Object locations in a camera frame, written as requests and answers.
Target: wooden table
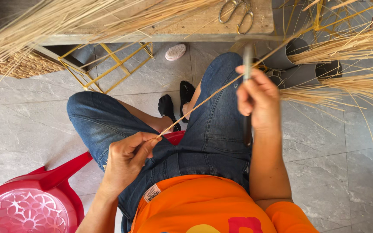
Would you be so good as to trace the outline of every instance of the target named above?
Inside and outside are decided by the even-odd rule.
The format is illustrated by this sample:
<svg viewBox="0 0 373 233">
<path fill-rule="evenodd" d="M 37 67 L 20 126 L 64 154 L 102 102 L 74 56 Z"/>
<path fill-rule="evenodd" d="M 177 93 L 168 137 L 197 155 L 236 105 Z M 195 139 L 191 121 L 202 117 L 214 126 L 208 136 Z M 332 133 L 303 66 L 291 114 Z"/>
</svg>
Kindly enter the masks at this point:
<svg viewBox="0 0 373 233">
<path fill-rule="evenodd" d="M 109 15 L 101 22 L 87 25 L 78 31 L 65 32 L 61 35 L 50 36 L 40 44 L 38 51 L 57 59 L 61 53 L 46 49 L 44 46 L 54 45 L 72 45 L 85 44 L 87 38 L 95 32 L 102 29 L 103 25 L 115 22 L 117 17 L 124 19 L 127 16 L 134 15 L 141 9 L 150 5 L 156 0 L 146 0 L 138 4 L 138 9 L 121 12 L 117 16 Z M 273 31 L 273 11 L 271 0 L 249 0 L 251 10 L 254 13 L 254 23 L 250 31 L 245 35 L 251 38 L 257 35 L 270 34 Z M 39 0 L 0 0 L 0 18 L 23 11 L 33 6 Z M 142 29 L 142 32 L 136 32 L 119 39 L 117 42 L 135 42 L 141 41 L 237 41 L 240 35 L 237 34 L 237 24 L 244 15 L 244 6 L 240 6 L 233 14 L 231 20 L 226 24 L 218 22 L 218 13 L 225 2 L 218 3 L 206 10 L 198 12 L 192 16 L 178 16 L 165 22 Z"/>
</svg>

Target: gray plastic tube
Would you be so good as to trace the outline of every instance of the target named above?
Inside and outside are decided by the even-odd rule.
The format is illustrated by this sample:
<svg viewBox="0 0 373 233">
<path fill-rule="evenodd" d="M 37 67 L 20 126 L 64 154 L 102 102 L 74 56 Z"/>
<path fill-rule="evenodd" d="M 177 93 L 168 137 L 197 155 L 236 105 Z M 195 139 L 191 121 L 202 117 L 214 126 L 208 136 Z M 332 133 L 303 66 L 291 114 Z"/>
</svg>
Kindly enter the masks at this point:
<svg viewBox="0 0 373 233">
<path fill-rule="evenodd" d="M 279 89 L 321 85 L 318 78 L 342 77 L 342 65 L 339 61 L 330 63 L 303 64 L 286 71 L 272 71 L 267 76 Z"/>
<path fill-rule="evenodd" d="M 297 66 L 291 62 L 287 56 L 299 54 L 309 49 L 308 43 L 301 38 L 294 38 L 289 41 L 286 46 L 283 46 L 281 49 L 277 50 L 271 56 L 266 58 L 263 62 L 264 64 L 271 69 L 287 70 L 292 67 Z"/>
</svg>

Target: hand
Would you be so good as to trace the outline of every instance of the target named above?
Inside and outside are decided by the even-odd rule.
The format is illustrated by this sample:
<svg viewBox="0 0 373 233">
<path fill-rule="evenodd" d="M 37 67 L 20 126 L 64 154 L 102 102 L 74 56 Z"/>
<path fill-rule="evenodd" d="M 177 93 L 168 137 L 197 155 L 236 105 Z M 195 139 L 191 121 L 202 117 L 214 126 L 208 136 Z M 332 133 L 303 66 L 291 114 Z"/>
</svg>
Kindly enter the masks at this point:
<svg viewBox="0 0 373 233">
<path fill-rule="evenodd" d="M 242 74 L 244 66 L 236 72 Z M 281 134 L 280 93 L 277 86 L 259 69 L 251 70 L 251 79 L 237 89 L 238 111 L 248 116 L 256 134 Z"/>
<path fill-rule="evenodd" d="M 152 158 L 152 149 L 162 137 L 156 134 L 138 132 L 109 146 L 106 171 L 99 192 L 106 198 L 114 198 L 132 183 L 147 158 Z"/>
</svg>

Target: flower pattern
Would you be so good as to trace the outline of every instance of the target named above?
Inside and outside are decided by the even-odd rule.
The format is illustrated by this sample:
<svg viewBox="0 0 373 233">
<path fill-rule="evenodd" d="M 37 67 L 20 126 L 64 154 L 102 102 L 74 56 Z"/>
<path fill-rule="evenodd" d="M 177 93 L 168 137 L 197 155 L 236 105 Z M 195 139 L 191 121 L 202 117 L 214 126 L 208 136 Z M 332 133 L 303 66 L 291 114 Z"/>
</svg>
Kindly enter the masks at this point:
<svg viewBox="0 0 373 233">
<path fill-rule="evenodd" d="M 64 206 L 38 189 L 16 189 L 0 196 L 0 233 L 64 233 Z"/>
</svg>

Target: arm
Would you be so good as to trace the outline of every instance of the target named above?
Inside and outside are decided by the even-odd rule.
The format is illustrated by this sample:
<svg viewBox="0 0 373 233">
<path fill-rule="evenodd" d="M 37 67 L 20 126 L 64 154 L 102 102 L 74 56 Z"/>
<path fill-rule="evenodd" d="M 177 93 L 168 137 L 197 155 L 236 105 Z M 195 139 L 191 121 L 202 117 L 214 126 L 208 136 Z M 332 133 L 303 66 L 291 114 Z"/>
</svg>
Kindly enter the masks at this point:
<svg viewBox="0 0 373 233">
<path fill-rule="evenodd" d="M 152 149 L 162 140 L 139 132 L 109 146 L 103 180 L 76 233 L 114 233 L 119 194 L 138 176 Z"/>
<path fill-rule="evenodd" d="M 243 66 L 236 68 L 243 73 Z M 276 202 L 293 202 L 282 157 L 280 96 L 278 88 L 260 70 L 237 90 L 238 109 L 251 114 L 255 138 L 250 166 L 250 196 L 266 210 Z"/>
</svg>

